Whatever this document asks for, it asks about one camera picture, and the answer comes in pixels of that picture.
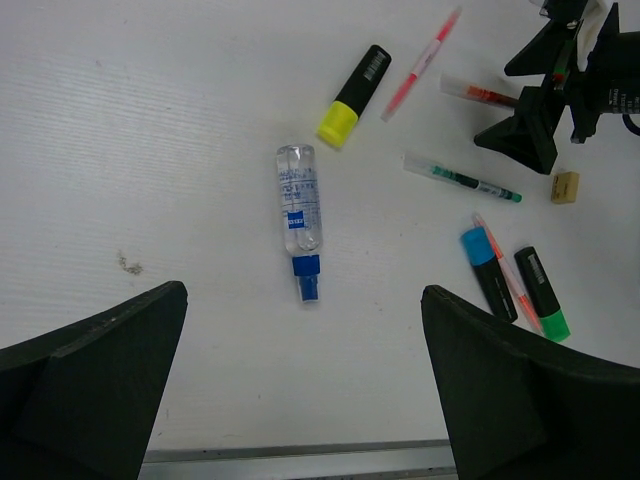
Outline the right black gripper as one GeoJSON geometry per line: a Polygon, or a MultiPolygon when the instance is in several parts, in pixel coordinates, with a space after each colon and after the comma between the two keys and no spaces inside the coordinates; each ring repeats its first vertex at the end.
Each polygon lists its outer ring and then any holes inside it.
{"type": "MultiPolygon", "coordinates": [[[[603,114],[622,117],[626,128],[639,133],[632,120],[639,114],[639,33],[620,30],[616,2],[540,2],[548,23],[510,60],[510,77],[547,73],[561,50],[576,50],[579,72],[571,74],[567,103],[574,130],[571,141],[583,144],[596,133],[603,114]]],[[[478,147],[501,153],[541,175],[550,175],[558,156],[554,135],[565,101],[553,87],[527,86],[514,113],[474,137],[478,147]]]]}

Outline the green ink pen refill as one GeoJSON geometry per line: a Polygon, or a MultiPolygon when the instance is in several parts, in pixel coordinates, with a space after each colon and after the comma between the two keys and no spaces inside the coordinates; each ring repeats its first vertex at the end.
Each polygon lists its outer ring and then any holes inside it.
{"type": "Polygon", "coordinates": [[[412,153],[405,153],[403,155],[403,168],[405,171],[413,174],[456,185],[468,190],[482,192],[512,203],[521,203],[523,200],[522,195],[517,192],[448,169],[436,162],[412,153]]]}

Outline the orange thin pen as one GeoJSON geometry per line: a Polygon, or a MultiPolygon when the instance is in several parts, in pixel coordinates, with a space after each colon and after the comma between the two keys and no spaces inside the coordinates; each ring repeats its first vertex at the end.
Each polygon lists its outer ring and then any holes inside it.
{"type": "Polygon", "coordinates": [[[481,226],[484,229],[487,235],[487,238],[491,244],[491,247],[494,253],[496,254],[498,263],[501,267],[501,270],[506,279],[506,282],[511,291],[511,294],[518,301],[520,309],[522,313],[525,315],[525,318],[529,324],[530,329],[537,335],[542,336],[543,328],[538,318],[538,315],[535,312],[529,297],[525,293],[524,287],[522,286],[521,282],[516,277],[513,269],[510,267],[509,263],[507,262],[501,248],[499,247],[495,237],[493,236],[486,222],[478,213],[474,213],[472,215],[472,220],[475,226],[481,226]]]}

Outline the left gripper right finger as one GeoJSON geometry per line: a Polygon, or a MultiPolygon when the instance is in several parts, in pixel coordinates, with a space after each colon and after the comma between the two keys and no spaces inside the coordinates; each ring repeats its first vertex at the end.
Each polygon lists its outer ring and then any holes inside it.
{"type": "Polygon", "coordinates": [[[436,285],[423,330],[461,479],[636,479],[639,371],[499,320],[436,285]]]}

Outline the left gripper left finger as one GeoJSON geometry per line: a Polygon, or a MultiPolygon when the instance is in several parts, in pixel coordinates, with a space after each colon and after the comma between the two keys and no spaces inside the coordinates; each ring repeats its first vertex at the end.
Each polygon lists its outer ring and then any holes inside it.
{"type": "Polygon", "coordinates": [[[2,349],[2,478],[137,478],[187,306],[170,281],[2,349]]]}

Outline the pink thin highlighter pen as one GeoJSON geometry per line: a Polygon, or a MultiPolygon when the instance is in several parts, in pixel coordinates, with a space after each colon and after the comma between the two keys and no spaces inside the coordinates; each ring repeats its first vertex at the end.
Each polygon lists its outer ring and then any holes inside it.
{"type": "Polygon", "coordinates": [[[449,37],[452,29],[456,25],[460,15],[462,13],[462,7],[456,7],[448,16],[444,24],[440,27],[438,33],[430,40],[425,47],[421,56],[411,68],[409,74],[394,93],[387,106],[385,107],[381,119],[385,122],[390,120],[396,111],[401,107],[407,96],[411,92],[415,83],[423,75],[425,70],[431,64],[437,53],[439,52],[444,41],[449,37]]]}

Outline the red ink pen refill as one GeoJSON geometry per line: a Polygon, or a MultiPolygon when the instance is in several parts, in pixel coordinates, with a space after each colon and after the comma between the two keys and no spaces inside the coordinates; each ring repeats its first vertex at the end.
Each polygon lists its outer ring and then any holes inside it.
{"type": "Polygon", "coordinates": [[[514,110],[518,99],[480,87],[460,78],[442,74],[439,81],[440,91],[457,98],[474,101],[486,105],[514,110]]]}

